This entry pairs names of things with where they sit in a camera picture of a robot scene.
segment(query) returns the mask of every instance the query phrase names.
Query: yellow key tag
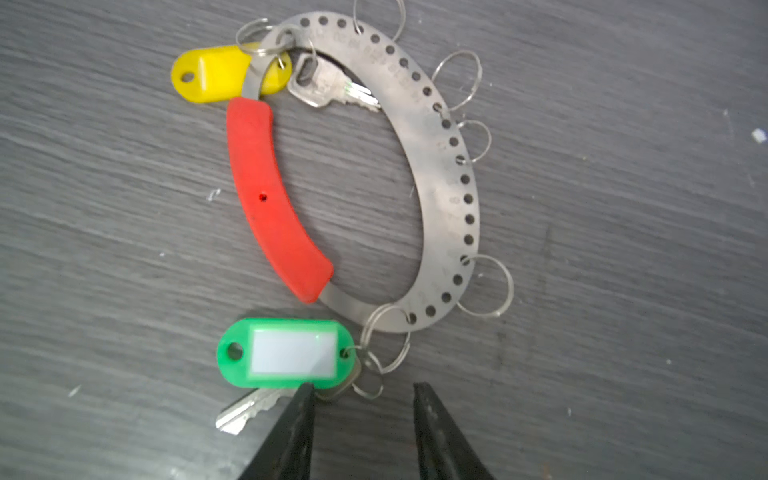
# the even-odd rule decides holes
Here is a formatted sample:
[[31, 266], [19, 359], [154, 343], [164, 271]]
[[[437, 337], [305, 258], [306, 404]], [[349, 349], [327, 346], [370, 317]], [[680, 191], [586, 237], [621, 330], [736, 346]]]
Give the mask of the yellow key tag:
[[[258, 44], [249, 44], [257, 48]], [[273, 61], [261, 84], [261, 94], [271, 95], [283, 90], [290, 79], [292, 66], [287, 53]], [[198, 48], [179, 55], [170, 70], [170, 80], [179, 95], [196, 104], [230, 100], [243, 90], [250, 56], [237, 45]]]

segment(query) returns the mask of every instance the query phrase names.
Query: green plastic tag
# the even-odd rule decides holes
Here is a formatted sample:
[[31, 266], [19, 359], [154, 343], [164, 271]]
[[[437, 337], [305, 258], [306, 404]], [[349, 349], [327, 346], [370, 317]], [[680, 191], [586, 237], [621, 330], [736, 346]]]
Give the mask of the green plastic tag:
[[216, 358], [235, 386], [287, 389], [339, 385], [355, 365], [354, 341], [333, 320], [242, 319], [221, 337]]

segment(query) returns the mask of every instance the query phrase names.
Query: red grip sleeve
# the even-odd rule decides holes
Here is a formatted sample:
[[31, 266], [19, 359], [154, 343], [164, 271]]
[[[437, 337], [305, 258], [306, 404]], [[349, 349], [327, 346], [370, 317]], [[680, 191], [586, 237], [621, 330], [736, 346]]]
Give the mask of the red grip sleeve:
[[261, 250], [299, 300], [315, 302], [333, 276], [333, 265], [288, 200], [272, 145], [270, 106], [249, 98], [230, 100], [227, 143], [237, 195]]

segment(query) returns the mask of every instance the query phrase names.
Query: wood grain surface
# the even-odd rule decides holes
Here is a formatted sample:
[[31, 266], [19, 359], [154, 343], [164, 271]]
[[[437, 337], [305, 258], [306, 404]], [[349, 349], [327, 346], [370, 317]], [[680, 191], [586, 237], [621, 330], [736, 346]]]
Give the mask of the wood grain surface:
[[[375, 402], [319, 406], [313, 478], [418, 478], [421, 381], [498, 478], [768, 478], [768, 144], [750, 135], [768, 130], [768, 5], [406, 7], [400, 45], [422, 68], [457, 48], [483, 60], [464, 110], [494, 133], [475, 167], [479, 246], [517, 295], [501, 319], [456, 310], [414, 335]], [[247, 313], [334, 316], [255, 244], [226, 105], [185, 102], [169, 71], [252, 18], [321, 9], [352, 2], [3, 3], [0, 478], [228, 480], [258, 449], [280, 408], [237, 437], [214, 428], [243, 394], [218, 372], [220, 335]], [[394, 2], [359, 13], [396, 29]], [[456, 102], [472, 75], [457, 62], [439, 88]], [[267, 101], [286, 187], [341, 286], [402, 295], [421, 218], [389, 122]], [[462, 301], [492, 310], [503, 277], [476, 273]], [[402, 337], [374, 341], [391, 356]]]

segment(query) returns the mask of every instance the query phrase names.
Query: key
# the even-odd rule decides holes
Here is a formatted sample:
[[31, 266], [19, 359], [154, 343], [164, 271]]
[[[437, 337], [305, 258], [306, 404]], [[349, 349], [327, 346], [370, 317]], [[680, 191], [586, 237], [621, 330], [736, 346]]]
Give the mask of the key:
[[332, 402], [339, 398], [344, 392], [349, 390], [353, 382], [360, 377], [362, 373], [362, 363], [360, 363], [360, 357], [355, 357], [355, 366], [352, 367], [352, 372], [341, 382], [339, 385], [331, 387], [329, 389], [315, 390], [315, 397], [323, 402]]
[[294, 97], [315, 108], [325, 107], [331, 100], [336, 100], [381, 111], [381, 105], [371, 91], [353, 82], [335, 63], [319, 56], [314, 72], [309, 75], [312, 63], [311, 53], [304, 52], [299, 56], [296, 73], [288, 80], [288, 91]]
[[271, 409], [277, 400], [283, 397], [291, 398], [297, 389], [256, 389], [231, 406], [224, 409], [216, 417], [216, 428], [220, 432], [237, 435], [243, 431], [248, 420], [259, 412]]

